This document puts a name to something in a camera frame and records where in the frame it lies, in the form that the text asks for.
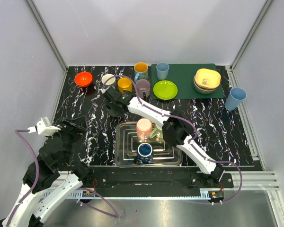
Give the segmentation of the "yellow ribbed mug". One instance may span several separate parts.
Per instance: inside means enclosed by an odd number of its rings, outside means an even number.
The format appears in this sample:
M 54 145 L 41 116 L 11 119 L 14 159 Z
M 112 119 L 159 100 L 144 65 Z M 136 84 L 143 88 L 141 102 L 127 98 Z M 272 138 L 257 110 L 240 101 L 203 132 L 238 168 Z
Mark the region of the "yellow ribbed mug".
M 120 78 L 117 82 L 118 90 L 124 94 L 126 91 L 132 92 L 133 91 L 133 84 L 130 79 L 128 78 Z

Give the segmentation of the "blue grey mug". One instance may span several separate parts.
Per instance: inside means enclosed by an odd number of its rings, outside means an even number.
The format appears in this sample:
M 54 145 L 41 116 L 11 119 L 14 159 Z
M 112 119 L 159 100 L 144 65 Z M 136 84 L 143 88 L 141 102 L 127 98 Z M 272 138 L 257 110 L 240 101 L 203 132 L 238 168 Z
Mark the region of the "blue grey mug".
M 113 74 L 106 74 L 101 79 L 102 82 L 102 88 L 107 89 L 109 87 L 116 88 L 116 78 Z

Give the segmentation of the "mauve pink mug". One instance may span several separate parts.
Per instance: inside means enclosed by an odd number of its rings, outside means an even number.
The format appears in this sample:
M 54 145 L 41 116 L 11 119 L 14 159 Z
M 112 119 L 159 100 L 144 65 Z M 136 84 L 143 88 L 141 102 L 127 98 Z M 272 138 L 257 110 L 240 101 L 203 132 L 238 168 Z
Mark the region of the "mauve pink mug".
M 150 83 L 148 80 L 140 79 L 135 83 L 135 85 L 140 98 L 144 99 L 150 95 Z

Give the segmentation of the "navy blue mug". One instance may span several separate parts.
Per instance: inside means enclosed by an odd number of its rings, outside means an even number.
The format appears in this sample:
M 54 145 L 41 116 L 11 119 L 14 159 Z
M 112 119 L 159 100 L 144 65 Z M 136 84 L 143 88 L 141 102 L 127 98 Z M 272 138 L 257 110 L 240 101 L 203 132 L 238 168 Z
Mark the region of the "navy blue mug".
M 137 148 L 137 155 L 133 161 L 134 164 L 150 164 L 153 161 L 154 151 L 149 143 L 141 143 Z

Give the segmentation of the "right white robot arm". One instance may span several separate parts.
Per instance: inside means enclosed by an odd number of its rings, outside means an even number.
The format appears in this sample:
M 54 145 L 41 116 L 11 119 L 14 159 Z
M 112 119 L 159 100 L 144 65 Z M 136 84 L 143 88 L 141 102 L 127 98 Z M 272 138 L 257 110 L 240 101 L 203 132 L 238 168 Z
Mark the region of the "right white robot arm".
M 194 125 L 184 119 L 180 113 L 160 109 L 132 92 L 121 93 L 111 86 L 102 88 L 100 91 L 106 99 L 108 110 L 118 117 L 129 112 L 146 118 L 161 127 L 164 141 L 182 150 L 197 164 L 201 172 L 206 175 L 205 181 L 208 186 L 214 188 L 222 183 L 225 170 L 221 164 L 197 145 L 193 138 L 193 134 L 197 134 Z

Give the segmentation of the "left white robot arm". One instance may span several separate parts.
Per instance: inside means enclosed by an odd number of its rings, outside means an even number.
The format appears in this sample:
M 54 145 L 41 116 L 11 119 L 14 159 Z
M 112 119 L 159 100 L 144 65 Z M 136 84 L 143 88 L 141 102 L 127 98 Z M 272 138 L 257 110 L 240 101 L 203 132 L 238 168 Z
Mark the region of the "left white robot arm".
M 70 163 L 73 145 L 87 132 L 85 117 L 63 118 L 56 126 L 41 117 L 25 132 L 36 132 L 47 140 L 37 154 L 24 142 L 34 161 L 27 168 L 11 212 L 0 220 L 0 227 L 41 227 L 69 194 L 93 181 L 93 171 L 85 163 Z

